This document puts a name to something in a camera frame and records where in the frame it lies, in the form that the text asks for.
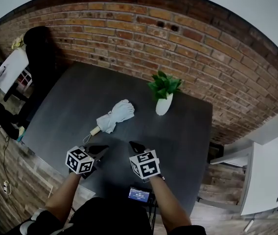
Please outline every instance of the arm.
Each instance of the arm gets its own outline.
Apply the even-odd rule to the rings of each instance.
[[[163,224],[169,233],[176,227],[191,225],[190,218],[180,206],[178,200],[164,180],[158,176],[150,178],[157,199]]]
[[[46,202],[46,209],[63,223],[66,222],[70,214],[80,177],[72,172]]]

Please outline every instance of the small display screen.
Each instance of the small display screen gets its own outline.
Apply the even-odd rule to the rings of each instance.
[[[148,202],[150,193],[143,190],[138,190],[136,188],[130,187],[130,191],[128,194],[128,198],[142,201],[142,202]]]

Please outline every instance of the wooden floor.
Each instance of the wooden floor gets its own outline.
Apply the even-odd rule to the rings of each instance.
[[[3,105],[12,113],[17,113],[21,103],[14,96]],[[3,170],[3,150],[6,133],[0,129],[0,232],[5,233],[29,218],[37,208],[43,207],[45,201],[63,182],[64,177],[37,157],[31,150],[13,140],[9,141],[5,153]],[[208,165],[199,191],[199,196],[208,200],[224,203],[237,203],[244,183],[242,169],[225,165]],[[12,193],[3,192],[3,182],[8,180]],[[94,195],[93,192],[79,187],[74,208],[79,208],[86,200]],[[208,235],[278,235],[278,211],[266,211],[255,215],[255,222],[248,233],[243,229],[253,215],[240,216],[237,213],[196,203],[190,219],[192,224],[205,227]],[[161,217],[157,216],[154,234],[166,234]]]

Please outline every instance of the dark gray table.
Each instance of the dark gray table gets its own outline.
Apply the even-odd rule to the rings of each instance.
[[[49,165],[68,175],[66,152],[82,145],[96,127],[96,119],[128,99],[135,116],[118,123],[111,134],[100,132],[91,143],[110,146],[98,170],[81,185],[100,196],[117,196],[136,184],[145,188],[131,169],[135,155],[129,141],[155,149],[168,186],[187,213],[191,213],[207,162],[212,105],[177,93],[164,116],[147,82],[116,71],[75,63],[52,88],[31,121],[23,142]]]

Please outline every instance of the black and white fiducial marker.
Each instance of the black and white fiducial marker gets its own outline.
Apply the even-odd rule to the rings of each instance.
[[[157,158],[155,150],[130,157],[129,160],[134,173],[141,179],[147,179],[161,173],[160,160]]]
[[[83,148],[73,147],[67,152],[65,164],[76,174],[91,171],[94,159],[88,156]]]

